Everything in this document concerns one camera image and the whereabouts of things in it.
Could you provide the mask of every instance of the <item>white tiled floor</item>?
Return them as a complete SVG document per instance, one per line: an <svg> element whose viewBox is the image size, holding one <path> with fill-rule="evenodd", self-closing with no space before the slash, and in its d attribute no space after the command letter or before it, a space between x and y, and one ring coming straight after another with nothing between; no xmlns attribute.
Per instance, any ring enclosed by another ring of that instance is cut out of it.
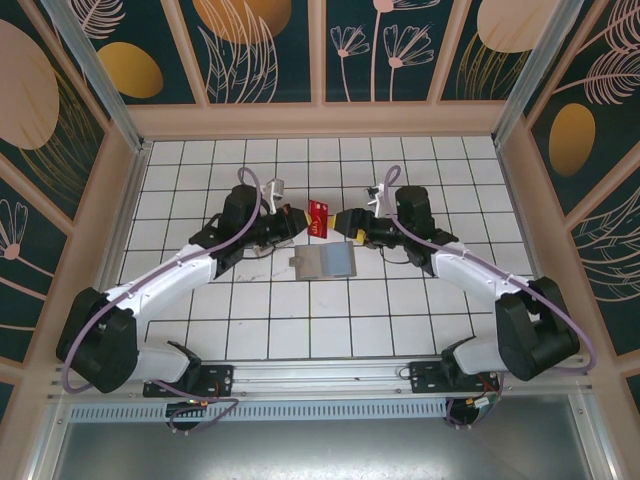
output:
<svg viewBox="0 0 640 480"><path fill-rule="evenodd" d="M170 258L221 212L242 164L263 182L284 179L293 206L306 210L311 198L330 213L366 208L364 188L398 164L400 184L427 188L440 228L480 257L531 274L490 138L314 138L156 143L120 282ZM386 250L385 262L357 246L357 277L316 282L295 282L292 255L287 248L240 262L158 314L147 338L186 342L207 361L432 355L495 321L457 287L398 264L406 261L401 249Z"/></svg>

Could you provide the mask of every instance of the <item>red snack bag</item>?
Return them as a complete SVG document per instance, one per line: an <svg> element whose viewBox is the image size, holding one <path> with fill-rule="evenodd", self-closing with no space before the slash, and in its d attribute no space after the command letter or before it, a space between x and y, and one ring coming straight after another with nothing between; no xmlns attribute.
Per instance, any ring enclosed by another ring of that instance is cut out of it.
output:
<svg viewBox="0 0 640 480"><path fill-rule="evenodd" d="M327 223L329 221L329 207L326 203L309 201L309 215L311 223L308 232L312 237L327 238Z"/></svg>

